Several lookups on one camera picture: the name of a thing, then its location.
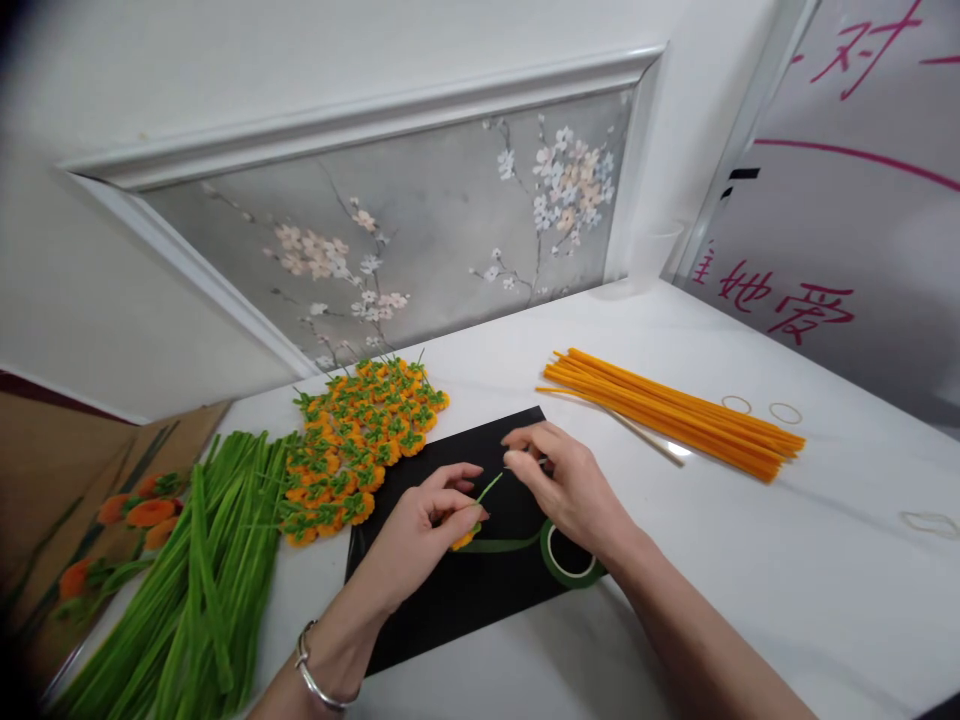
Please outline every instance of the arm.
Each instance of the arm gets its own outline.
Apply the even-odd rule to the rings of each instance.
[[[447,465],[407,490],[353,577],[310,628],[307,669],[327,697],[341,702],[357,697],[387,618],[423,584],[447,549],[486,519],[483,508],[463,494],[473,489],[466,478],[482,471],[469,463]],[[434,528],[433,520],[448,512]],[[250,718],[341,716],[307,689],[294,667],[295,656],[280,668]]]
[[[543,511],[596,555],[626,594],[692,716],[814,717],[634,524],[586,446],[551,423],[520,428],[503,442],[510,447],[504,461]],[[542,455],[553,479],[537,464]]]

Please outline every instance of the hand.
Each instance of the hand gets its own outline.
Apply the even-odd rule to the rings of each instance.
[[[530,488],[560,532],[584,550],[601,557],[625,529],[636,527],[590,448],[553,423],[517,428],[501,443],[510,448],[503,456],[506,466]],[[544,455],[553,466],[552,480],[538,464]]]
[[[464,495],[473,489],[466,478],[482,472],[470,463],[445,465],[419,487],[404,492],[349,584],[362,585],[362,595],[378,598],[387,612],[394,612],[423,584],[449,547],[489,517],[476,500]],[[433,521],[448,512],[452,514],[434,528]]]

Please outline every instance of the framed painting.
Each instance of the framed painting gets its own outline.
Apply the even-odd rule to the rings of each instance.
[[[308,376],[622,277],[661,52],[63,168]]]

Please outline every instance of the black paper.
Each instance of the black paper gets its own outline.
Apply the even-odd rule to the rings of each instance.
[[[347,558],[347,579],[356,570],[387,516],[404,490],[422,483],[442,465],[471,462],[483,467],[471,493],[478,497],[501,471],[504,476],[484,498],[490,519],[475,540],[520,540],[543,526],[546,517],[533,495],[516,476],[503,467],[504,435],[514,428],[544,420],[539,407],[510,415],[434,443],[412,458],[387,469],[386,480],[376,495],[376,508],[363,525],[352,529]],[[589,556],[559,532],[553,543],[557,560],[573,571],[586,566]],[[416,657],[458,637],[533,607],[567,591],[543,563],[540,543],[507,553],[468,554],[448,552],[433,574],[394,615],[387,620],[367,675],[373,675]]]

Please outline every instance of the left hand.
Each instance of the left hand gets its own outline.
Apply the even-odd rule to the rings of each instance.
[[[423,584],[448,548],[489,517],[476,500],[464,495],[473,489],[466,478],[482,472],[470,463],[445,465],[419,487],[404,492],[348,585],[362,587],[361,596],[377,598],[384,610],[394,612]],[[452,514],[433,527],[433,519],[447,512]]]

